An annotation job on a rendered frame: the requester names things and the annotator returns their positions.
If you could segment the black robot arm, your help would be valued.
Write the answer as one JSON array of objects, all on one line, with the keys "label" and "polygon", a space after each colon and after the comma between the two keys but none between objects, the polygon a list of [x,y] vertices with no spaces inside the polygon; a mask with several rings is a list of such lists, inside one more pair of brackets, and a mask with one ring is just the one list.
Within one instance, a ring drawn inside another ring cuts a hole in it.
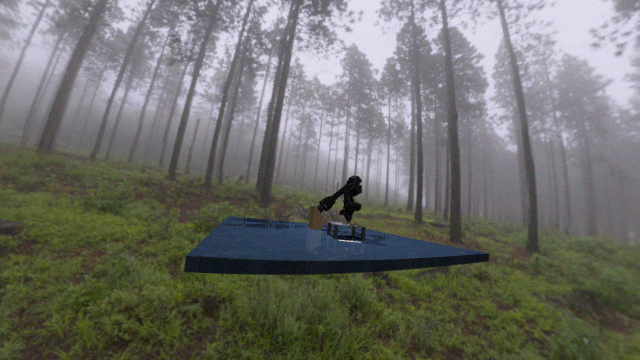
[{"label": "black robot arm", "polygon": [[[362,180],[359,176],[355,176],[355,175],[351,176],[349,180],[347,180],[346,185],[344,185],[340,190],[338,190],[332,196],[325,197],[323,200],[321,200],[319,202],[320,205],[318,205],[316,208],[319,210],[320,213],[322,213],[324,210],[328,211],[329,209],[331,209],[333,204],[335,204],[336,199],[339,198],[342,194],[344,194],[344,198],[345,197],[353,198],[354,196],[361,194],[362,193],[362,186],[360,185],[361,182]],[[322,201],[325,205],[322,203]]]}]

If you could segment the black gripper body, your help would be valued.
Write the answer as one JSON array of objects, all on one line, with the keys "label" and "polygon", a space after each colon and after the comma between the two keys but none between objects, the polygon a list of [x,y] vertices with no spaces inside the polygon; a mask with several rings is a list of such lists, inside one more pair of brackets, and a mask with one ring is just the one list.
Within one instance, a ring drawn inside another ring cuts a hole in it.
[{"label": "black gripper body", "polygon": [[339,212],[339,215],[343,215],[342,213],[345,212],[345,210],[349,209],[349,210],[355,210],[355,207],[358,209],[360,207],[359,203],[357,202],[353,202],[354,199],[352,197],[345,197],[343,202],[344,202],[344,207],[343,209]]}]

